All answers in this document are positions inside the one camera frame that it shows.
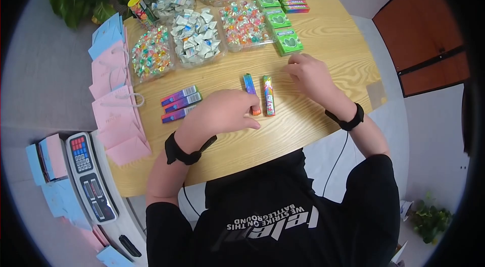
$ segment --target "yellow lid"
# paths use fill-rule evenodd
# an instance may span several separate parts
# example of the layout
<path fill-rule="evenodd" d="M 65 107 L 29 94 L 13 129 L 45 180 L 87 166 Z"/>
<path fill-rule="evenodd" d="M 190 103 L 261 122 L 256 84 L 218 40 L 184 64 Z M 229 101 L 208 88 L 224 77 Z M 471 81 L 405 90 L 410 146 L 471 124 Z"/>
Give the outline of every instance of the yellow lid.
<path fill-rule="evenodd" d="M 128 7 L 135 6 L 140 0 L 130 0 L 128 1 Z"/>

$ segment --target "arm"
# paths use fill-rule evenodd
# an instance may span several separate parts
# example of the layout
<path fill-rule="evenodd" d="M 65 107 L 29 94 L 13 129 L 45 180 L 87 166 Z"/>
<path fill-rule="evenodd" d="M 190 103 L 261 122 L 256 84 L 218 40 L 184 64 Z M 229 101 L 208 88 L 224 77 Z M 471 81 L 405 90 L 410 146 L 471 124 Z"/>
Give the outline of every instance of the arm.
<path fill-rule="evenodd" d="M 326 64 L 307 54 L 295 54 L 284 68 L 300 91 L 322 105 L 342 121 L 350 121 L 357 107 L 332 81 Z M 372 155 L 390 156 L 389 147 L 379 127 L 364 115 L 364 122 L 351 132 L 355 145 L 366 158 Z"/>
<path fill-rule="evenodd" d="M 180 149 L 190 154 L 200 150 L 203 144 L 219 133 L 244 128 L 259 129 L 259 123 L 245 117 L 251 106 L 259 105 L 259 98 L 246 92 L 226 89 L 210 94 L 182 120 L 175 132 Z M 189 166 L 180 161 L 167 165 L 165 149 L 155 160 L 147 182 L 147 207 L 156 202 L 168 202 L 179 206 L 178 194 Z"/>

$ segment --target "brown door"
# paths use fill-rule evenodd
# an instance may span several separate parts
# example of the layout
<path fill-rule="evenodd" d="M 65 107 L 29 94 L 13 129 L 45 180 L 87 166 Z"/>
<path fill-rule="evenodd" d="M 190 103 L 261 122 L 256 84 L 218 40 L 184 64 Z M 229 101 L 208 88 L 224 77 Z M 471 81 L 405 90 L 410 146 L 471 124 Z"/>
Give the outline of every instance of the brown door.
<path fill-rule="evenodd" d="M 462 82 L 470 76 L 465 52 L 401 75 L 404 95 L 427 92 Z"/>
<path fill-rule="evenodd" d="M 445 0 L 392 0 L 373 18 L 396 71 L 462 44 Z"/>

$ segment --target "hand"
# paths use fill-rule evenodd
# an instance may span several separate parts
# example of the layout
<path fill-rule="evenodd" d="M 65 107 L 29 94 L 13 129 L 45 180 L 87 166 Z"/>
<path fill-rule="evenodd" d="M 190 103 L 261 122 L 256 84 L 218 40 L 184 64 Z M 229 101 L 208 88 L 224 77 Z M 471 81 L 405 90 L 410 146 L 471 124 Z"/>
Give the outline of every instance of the hand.
<path fill-rule="evenodd" d="M 332 81 L 327 65 L 312 56 L 293 54 L 283 69 L 306 96 L 343 121 L 354 118 L 355 104 Z"/>
<path fill-rule="evenodd" d="M 246 117 L 252 106 L 259 106 L 257 95 L 238 89 L 213 92 L 183 119 L 175 140 L 186 153 L 199 150 L 212 136 L 244 128 L 259 129 L 253 118 Z"/>

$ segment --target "barcode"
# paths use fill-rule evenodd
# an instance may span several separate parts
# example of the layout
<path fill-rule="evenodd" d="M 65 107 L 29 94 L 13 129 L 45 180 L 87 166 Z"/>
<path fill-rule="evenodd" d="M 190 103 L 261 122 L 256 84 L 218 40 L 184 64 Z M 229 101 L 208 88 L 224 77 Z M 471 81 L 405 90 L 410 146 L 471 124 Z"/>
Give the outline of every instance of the barcode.
<path fill-rule="evenodd" d="M 187 108 L 185 108 L 185 115 L 187 115 L 187 113 L 189 113 L 189 111 L 191 111 L 192 109 L 194 109 L 197 105 L 192 105 L 192 106 L 189 106 Z"/>
<path fill-rule="evenodd" d="M 201 97 L 200 97 L 200 94 L 199 93 L 195 93 L 193 95 L 189 95 L 187 97 L 187 100 L 189 101 L 189 104 L 192 104 L 192 103 L 195 103 L 197 101 L 200 101 L 201 100 Z"/>
<path fill-rule="evenodd" d="M 196 86 L 191 86 L 189 88 L 186 88 L 183 90 L 183 96 L 188 96 L 188 95 L 191 95 L 191 94 L 195 94 L 197 92 L 196 90 Z"/>

